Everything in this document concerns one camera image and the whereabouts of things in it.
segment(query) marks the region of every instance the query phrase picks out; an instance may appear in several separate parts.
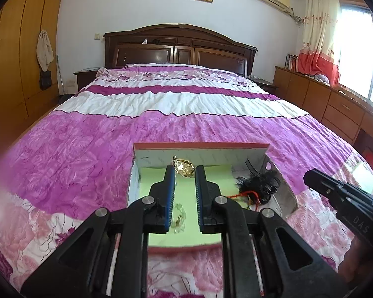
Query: open box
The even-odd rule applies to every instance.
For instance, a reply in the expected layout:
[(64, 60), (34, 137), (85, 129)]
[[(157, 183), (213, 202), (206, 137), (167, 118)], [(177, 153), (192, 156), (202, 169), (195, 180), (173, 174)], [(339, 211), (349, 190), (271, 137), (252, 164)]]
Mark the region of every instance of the open box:
[[(128, 204), (149, 193), (150, 186), (163, 180), (165, 167), (173, 156), (205, 166), (208, 181), (219, 185), (222, 195), (238, 193), (236, 177), (249, 177), (248, 159), (259, 172), (275, 170), (280, 181), (278, 191), (259, 210), (270, 207), (283, 218), (297, 209), (297, 200), (277, 167), (267, 157), (265, 143), (134, 143), (134, 164), (130, 176)], [(173, 205), (174, 228), (166, 235), (151, 234), (150, 249), (192, 248), (221, 242), (219, 234), (203, 235), (199, 231), (194, 179), (176, 175)]]

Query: headboard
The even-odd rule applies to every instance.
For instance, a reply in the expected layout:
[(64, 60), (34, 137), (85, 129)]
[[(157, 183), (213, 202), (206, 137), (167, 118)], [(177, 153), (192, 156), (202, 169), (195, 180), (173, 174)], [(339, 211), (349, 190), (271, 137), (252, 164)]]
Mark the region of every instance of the headboard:
[(251, 74), (257, 48), (192, 25), (154, 25), (105, 33), (106, 68), (132, 63), (195, 64)]

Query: purple floral bedspread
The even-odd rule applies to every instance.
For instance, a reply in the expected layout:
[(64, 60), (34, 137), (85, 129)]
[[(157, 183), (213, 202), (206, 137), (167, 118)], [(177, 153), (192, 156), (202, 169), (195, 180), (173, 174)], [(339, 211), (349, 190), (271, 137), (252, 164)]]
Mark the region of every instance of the purple floral bedspread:
[[(288, 223), (335, 269), (352, 233), (307, 190), (312, 168), (355, 183), (361, 156), (307, 112), (233, 73), (192, 65), (101, 69), (0, 161), (0, 270), (20, 289), (99, 207), (128, 204), (134, 142), (264, 142), (297, 195)], [(221, 249), (149, 256), (152, 297), (222, 296)]]

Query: window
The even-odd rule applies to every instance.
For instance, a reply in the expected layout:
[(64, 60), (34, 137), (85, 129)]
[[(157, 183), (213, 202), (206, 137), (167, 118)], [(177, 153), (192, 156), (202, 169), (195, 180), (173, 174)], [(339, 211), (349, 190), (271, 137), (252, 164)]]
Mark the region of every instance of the window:
[(335, 43), (341, 50), (340, 84), (373, 102), (373, 14), (359, 8), (343, 8)]

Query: silver bolt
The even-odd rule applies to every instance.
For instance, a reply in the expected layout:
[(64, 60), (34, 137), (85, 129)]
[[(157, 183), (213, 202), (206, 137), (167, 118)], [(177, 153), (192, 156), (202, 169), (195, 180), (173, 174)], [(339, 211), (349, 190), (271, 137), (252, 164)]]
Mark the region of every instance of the silver bolt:
[(220, 205), (224, 205), (226, 202), (228, 202), (228, 198), (226, 198), (225, 196), (217, 196), (216, 202)]
[(270, 208), (264, 208), (262, 211), (263, 215), (267, 218), (271, 218), (275, 215), (275, 212), (271, 210)]
[(95, 211), (95, 214), (98, 216), (98, 217), (104, 217), (106, 216), (106, 214), (108, 214), (108, 210), (104, 207), (101, 207), (101, 208), (98, 208), (96, 211)]
[(146, 205), (152, 204), (155, 201), (155, 199), (152, 196), (145, 196), (142, 199), (142, 202)]

